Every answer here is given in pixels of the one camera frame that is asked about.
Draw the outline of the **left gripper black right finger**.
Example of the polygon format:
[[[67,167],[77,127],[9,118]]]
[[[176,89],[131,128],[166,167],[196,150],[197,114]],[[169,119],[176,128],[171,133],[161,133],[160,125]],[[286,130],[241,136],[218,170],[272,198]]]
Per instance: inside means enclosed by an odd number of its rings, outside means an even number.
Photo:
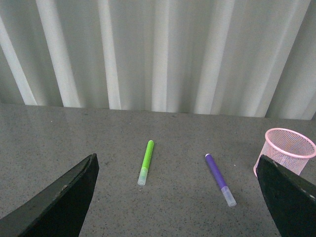
[[[266,206],[282,237],[316,235],[316,186],[266,155],[256,168]]]

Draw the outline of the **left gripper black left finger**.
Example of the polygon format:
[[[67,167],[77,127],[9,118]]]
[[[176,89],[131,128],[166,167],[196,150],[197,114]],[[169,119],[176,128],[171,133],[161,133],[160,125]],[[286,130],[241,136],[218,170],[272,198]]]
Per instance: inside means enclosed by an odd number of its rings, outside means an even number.
[[[99,172],[91,154],[0,220],[2,237],[77,237]]]

